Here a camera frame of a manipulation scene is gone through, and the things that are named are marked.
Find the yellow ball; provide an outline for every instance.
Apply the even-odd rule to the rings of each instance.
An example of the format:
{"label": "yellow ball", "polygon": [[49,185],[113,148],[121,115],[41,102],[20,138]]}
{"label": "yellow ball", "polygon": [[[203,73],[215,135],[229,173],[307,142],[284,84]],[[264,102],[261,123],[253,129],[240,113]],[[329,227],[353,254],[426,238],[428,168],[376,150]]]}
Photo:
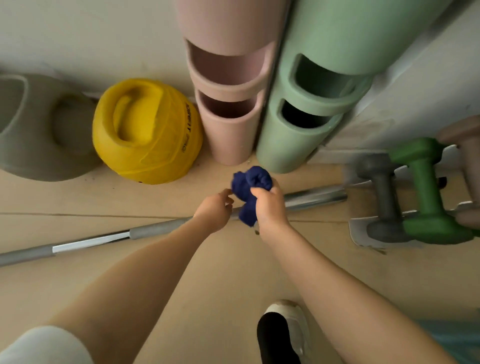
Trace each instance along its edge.
{"label": "yellow ball", "polygon": [[200,116],[175,88],[130,79],[100,98],[93,144],[107,166],[134,181],[159,184],[187,174],[203,141]]}

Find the white wall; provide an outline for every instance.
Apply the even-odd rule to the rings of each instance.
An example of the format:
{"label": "white wall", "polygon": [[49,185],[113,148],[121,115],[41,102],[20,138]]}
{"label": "white wall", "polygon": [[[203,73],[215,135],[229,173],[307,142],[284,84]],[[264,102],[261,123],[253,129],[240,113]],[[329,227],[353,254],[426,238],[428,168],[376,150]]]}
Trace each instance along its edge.
{"label": "white wall", "polygon": [[193,95],[171,0],[2,0],[0,72],[48,74],[90,92],[150,77]]}
{"label": "white wall", "polygon": [[480,114],[480,0],[454,2],[379,79],[385,87],[360,101],[311,163],[346,163]]}

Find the white shoe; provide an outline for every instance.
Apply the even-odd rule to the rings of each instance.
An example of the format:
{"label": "white shoe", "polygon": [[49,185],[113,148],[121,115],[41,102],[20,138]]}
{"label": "white shoe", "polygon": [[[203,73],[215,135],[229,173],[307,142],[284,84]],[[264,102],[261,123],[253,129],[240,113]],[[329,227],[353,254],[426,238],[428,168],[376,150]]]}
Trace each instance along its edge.
{"label": "white shoe", "polygon": [[287,321],[290,343],[293,351],[299,356],[302,363],[307,363],[310,357],[310,332],[307,319],[298,304],[288,300],[281,300],[271,304],[265,313],[277,312]]}

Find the wooden floor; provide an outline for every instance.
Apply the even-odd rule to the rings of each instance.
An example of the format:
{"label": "wooden floor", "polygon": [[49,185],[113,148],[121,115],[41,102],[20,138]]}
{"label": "wooden floor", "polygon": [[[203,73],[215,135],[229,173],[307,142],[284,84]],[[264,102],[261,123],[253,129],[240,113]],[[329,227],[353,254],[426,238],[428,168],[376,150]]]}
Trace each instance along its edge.
{"label": "wooden floor", "polygon": [[[232,174],[202,151],[190,173],[149,186],[105,166],[65,182],[36,182],[0,172],[0,252],[59,243],[190,216],[208,194],[229,187]],[[341,166],[305,165],[277,176],[285,192],[342,182]],[[399,192],[404,209],[414,194]],[[445,205],[468,199],[460,177],[443,191]],[[480,307],[480,241],[455,246],[356,246],[348,218],[374,211],[369,191],[349,201],[290,214],[293,226],[319,250],[414,318],[473,319]],[[42,324],[109,266],[155,238],[125,241],[0,268],[0,349]],[[278,299],[302,300],[269,249],[239,221],[200,247],[137,358],[137,363],[260,363],[256,324]],[[314,362],[339,363],[307,313]]]}

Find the blue cloth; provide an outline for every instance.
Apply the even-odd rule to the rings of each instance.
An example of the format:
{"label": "blue cloth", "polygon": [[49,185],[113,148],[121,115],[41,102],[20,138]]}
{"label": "blue cloth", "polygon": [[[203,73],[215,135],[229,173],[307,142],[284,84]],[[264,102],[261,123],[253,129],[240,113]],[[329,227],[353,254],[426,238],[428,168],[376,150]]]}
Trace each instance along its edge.
{"label": "blue cloth", "polygon": [[239,218],[250,227],[257,221],[255,210],[257,198],[250,192],[251,187],[261,187],[270,191],[273,187],[272,177],[259,166],[253,166],[246,172],[237,172],[233,175],[232,192],[245,202],[240,210]]}

